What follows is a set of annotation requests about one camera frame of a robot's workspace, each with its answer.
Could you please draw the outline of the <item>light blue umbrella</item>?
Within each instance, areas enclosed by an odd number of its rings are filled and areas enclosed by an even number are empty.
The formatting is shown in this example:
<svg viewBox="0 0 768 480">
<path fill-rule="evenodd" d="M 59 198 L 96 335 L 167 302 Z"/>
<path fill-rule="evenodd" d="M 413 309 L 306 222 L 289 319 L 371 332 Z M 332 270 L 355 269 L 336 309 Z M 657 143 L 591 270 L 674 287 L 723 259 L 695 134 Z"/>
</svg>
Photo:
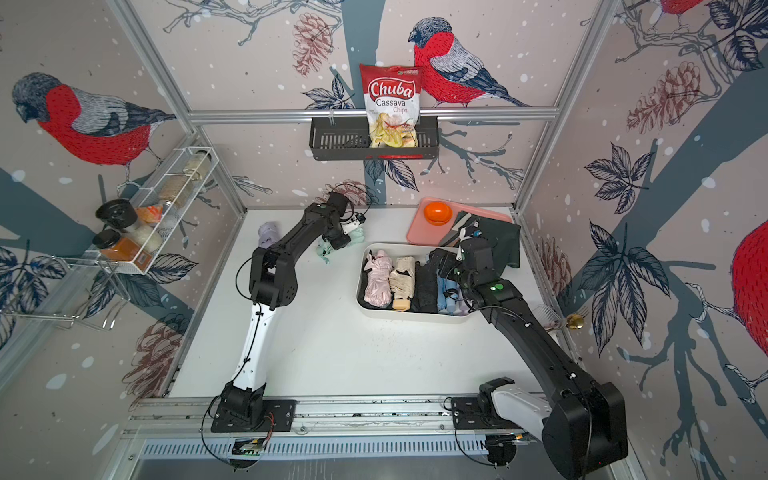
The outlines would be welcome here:
<svg viewBox="0 0 768 480">
<path fill-rule="evenodd" d="M 455 281 L 437 277 L 437 309 L 440 314 L 460 316 L 462 296 Z"/>
</svg>

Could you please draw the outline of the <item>purple umbrella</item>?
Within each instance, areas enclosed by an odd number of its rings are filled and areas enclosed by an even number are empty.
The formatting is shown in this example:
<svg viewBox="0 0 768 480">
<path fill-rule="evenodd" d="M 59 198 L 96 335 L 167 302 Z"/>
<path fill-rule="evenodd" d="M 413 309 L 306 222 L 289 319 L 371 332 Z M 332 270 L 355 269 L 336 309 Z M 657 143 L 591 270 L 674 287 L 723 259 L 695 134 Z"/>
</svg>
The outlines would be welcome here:
<svg viewBox="0 0 768 480">
<path fill-rule="evenodd" d="M 472 302 L 467 300 L 464 297 L 460 297 L 456 301 L 456 311 L 455 314 L 457 316 L 467 316 L 473 312 Z"/>
</svg>

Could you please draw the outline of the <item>black umbrella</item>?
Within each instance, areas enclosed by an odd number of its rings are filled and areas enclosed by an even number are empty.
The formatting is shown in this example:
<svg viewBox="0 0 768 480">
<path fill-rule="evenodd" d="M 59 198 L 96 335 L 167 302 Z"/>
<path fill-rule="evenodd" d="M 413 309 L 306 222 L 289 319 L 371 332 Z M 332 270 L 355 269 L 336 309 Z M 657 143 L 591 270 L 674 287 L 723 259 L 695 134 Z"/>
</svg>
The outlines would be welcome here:
<svg viewBox="0 0 768 480">
<path fill-rule="evenodd" d="M 438 312 L 438 282 L 435 264 L 415 264 L 415 285 L 412 310 L 416 313 L 436 314 Z"/>
</svg>

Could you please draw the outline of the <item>beige umbrella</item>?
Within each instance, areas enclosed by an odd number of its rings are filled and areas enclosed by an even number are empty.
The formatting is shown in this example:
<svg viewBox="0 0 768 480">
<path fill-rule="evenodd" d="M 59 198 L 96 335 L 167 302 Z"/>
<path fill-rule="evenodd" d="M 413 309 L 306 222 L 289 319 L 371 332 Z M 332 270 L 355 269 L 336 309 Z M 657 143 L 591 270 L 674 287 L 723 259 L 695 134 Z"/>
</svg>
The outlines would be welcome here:
<svg viewBox="0 0 768 480">
<path fill-rule="evenodd" d="M 398 257 L 395 260 L 389 276 L 392 309 L 395 311 L 405 312 L 411 308 L 415 291 L 415 265 L 416 260 L 412 256 Z"/>
</svg>

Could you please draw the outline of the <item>pink umbrella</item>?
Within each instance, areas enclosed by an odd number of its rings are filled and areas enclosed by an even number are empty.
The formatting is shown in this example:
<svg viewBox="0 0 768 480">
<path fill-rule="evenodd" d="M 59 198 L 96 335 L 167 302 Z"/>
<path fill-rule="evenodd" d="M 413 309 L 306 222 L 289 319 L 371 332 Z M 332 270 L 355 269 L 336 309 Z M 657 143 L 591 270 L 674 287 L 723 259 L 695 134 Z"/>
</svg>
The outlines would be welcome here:
<svg viewBox="0 0 768 480">
<path fill-rule="evenodd" d="M 392 291 L 389 285 L 392 268 L 392 259 L 384 250 L 368 251 L 363 267 L 367 279 L 363 299 L 374 308 L 385 308 L 392 302 Z"/>
</svg>

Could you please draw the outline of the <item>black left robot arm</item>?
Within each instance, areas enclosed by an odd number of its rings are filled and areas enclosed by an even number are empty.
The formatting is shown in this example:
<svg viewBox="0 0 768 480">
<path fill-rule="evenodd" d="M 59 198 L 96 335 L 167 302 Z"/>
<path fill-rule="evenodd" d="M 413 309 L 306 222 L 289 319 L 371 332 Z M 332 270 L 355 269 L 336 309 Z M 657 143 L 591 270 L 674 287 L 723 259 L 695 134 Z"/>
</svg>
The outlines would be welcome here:
<svg viewBox="0 0 768 480">
<path fill-rule="evenodd" d="M 296 263 L 319 239 L 333 250 L 345 248 L 351 243 L 350 233 L 365 221 L 365 214 L 356 213 L 347 196 L 331 192 L 325 202 L 306 207 L 282 238 L 253 251 L 246 263 L 250 267 L 248 330 L 236 372 L 218 397 L 217 432 L 255 431 L 270 419 L 265 400 L 269 337 L 276 310 L 290 305 L 298 293 Z"/>
</svg>

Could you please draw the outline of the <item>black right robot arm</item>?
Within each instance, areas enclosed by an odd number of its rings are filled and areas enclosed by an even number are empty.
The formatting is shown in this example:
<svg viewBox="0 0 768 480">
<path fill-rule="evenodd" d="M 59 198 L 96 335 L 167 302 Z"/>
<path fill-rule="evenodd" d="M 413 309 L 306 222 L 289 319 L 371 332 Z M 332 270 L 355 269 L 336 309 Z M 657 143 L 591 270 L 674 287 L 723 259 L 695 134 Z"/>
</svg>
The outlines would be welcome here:
<svg viewBox="0 0 768 480">
<path fill-rule="evenodd" d="M 488 383 L 492 414 L 539 440 L 558 473 L 579 479 L 629 453 L 625 400 L 610 382 L 583 370 L 535 318 L 520 290 L 494 268 L 492 248 L 480 237 L 457 251 L 432 252 L 441 277 L 514 347 L 542 389 L 530 394 L 502 379 Z"/>
</svg>

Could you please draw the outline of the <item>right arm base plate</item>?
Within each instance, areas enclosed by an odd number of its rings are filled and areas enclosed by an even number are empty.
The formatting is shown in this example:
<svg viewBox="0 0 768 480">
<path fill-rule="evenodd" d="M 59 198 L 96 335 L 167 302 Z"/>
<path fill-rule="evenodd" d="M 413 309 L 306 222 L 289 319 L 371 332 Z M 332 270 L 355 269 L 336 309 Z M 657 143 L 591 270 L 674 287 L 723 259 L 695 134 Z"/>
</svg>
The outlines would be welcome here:
<svg viewBox="0 0 768 480">
<path fill-rule="evenodd" d="M 449 396 L 443 401 L 443 408 L 450 414 L 455 430 L 523 430 L 518 424 L 484 410 L 474 396 Z"/>
</svg>

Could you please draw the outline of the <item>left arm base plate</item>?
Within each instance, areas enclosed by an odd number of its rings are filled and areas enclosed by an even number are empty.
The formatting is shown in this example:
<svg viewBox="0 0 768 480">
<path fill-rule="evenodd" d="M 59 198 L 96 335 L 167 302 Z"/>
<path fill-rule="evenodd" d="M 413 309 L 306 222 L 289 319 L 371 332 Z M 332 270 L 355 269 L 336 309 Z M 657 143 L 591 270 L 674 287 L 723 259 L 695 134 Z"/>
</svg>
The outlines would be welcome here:
<svg viewBox="0 0 768 480">
<path fill-rule="evenodd" d="M 289 432 L 298 402 L 294 399 L 258 398 L 249 406 L 221 401 L 213 414 L 213 433 Z"/>
</svg>

